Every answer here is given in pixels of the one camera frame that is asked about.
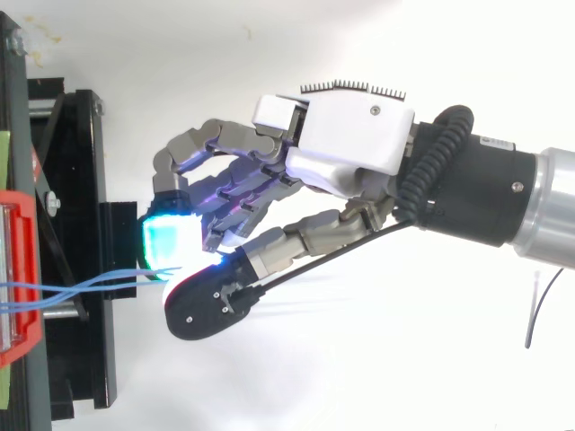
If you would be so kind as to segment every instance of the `white background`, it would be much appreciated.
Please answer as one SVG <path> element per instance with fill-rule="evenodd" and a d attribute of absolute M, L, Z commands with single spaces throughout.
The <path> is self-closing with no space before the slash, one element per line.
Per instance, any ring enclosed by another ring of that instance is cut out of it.
<path fill-rule="evenodd" d="M 571 2 L 2 0 L 32 77 L 106 102 L 108 200 L 152 197 L 152 158 L 264 93 L 341 78 L 408 93 L 417 120 L 463 103 L 474 132 L 575 150 Z M 214 164 L 203 174 L 213 172 Z M 341 202 L 302 193 L 260 231 Z M 575 427 L 575 277 L 523 342 L 534 272 L 555 268 L 417 230 L 270 293 L 241 324 L 183 342 L 159 290 L 114 304 L 119 397 L 57 430 L 545 430 Z"/>

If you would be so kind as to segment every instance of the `coiled black cable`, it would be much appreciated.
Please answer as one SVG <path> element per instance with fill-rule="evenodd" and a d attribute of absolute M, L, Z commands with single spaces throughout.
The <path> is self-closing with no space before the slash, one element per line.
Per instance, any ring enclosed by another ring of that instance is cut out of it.
<path fill-rule="evenodd" d="M 427 203 L 429 191 L 456 158 L 473 128 L 473 113 L 466 106 L 452 106 L 435 119 L 445 126 L 438 139 L 408 172 L 398 191 L 393 215 L 398 222 L 417 223 L 420 209 Z"/>

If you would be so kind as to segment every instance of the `metal rod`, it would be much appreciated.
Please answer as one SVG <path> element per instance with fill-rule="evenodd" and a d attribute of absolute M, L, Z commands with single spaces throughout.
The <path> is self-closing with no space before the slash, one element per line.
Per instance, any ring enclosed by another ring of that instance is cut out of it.
<path fill-rule="evenodd" d="M 52 114 L 56 99 L 47 99 L 41 101 L 29 101 L 28 112 L 31 119 L 44 119 Z"/>
<path fill-rule="evenodd" d="M 64 301 L 45 309 L 42 313 L 44 319 L 70 319 L 79 316 L 74 301 Z"/>

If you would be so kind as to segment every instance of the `silver screw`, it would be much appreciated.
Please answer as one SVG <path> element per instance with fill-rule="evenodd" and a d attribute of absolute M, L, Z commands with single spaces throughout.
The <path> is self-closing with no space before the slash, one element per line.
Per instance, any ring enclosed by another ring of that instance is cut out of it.
<path fill-rule="evenodd" d="M 522 182 L 517 181 L 511 184 L 511 189 L 513 190 L 513 193 L 521 193 L 524 188 L 525 187 L 523 186 Z"/>
<path fill-rule="evenodd" d="M 46 210 L 48 211 L 48 215 L 50 217 L 56 216 L 60 207 L 62 207 L 62 202 L 56 198 L 56 193 L 53 191 L 46 193 Z"/>
<path fill-rule="evenodd" d="M 102 99 L 98 99 L 93 103 L 93 108 L 96 111 L 96 114 L 101 117 L 106 113 L 106 105 Z"/>
<path fill-rule="evenodd" d="M 6 40 L 8 49 L 10 49 L 16 56 L 22 57 L 27 54 L 24 47 L 24 32 L 22 29 L 14 29 L 10 32 Z"/>

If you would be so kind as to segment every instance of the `black metal bracket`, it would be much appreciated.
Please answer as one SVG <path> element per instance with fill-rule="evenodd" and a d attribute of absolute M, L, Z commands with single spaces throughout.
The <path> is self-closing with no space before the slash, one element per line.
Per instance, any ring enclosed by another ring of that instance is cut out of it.
<path fill-rule="evenodd" d="M 89 90 L 64 94 L 58 83 L 29 80 L 31 100 L 54 100 L 49 116 L 31 118 L 31 133 L 40 165 L 35 186 L 42 280 L 70 285 L 136 267 L 137 206 L 105 202 L 99 97 Z M 50 192 L 61 202 L 55 215 L 46 200 Z M 52 420 L 73 418 L 73 400 L 93 399 L 97 409 L 115 401 L 111 300 L 135 296 L 135 288 L 81 294 L 75 302 L 80 319 L 46 320 Z"/>

